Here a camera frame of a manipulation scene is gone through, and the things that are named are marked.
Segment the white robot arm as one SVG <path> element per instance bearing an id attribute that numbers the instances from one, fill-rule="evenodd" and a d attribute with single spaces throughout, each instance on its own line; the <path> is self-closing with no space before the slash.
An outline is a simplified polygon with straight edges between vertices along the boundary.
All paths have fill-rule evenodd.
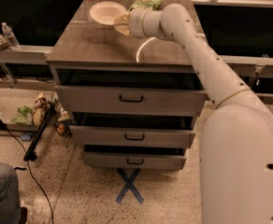
<path id="1" fill-rule="evenodd" d="M 215 108 L 200 136 L 202 224 L 273 224 L 272 112 L 199 35 L 185 7 L 134 9 L 115 27 L 178 43 Z"/>

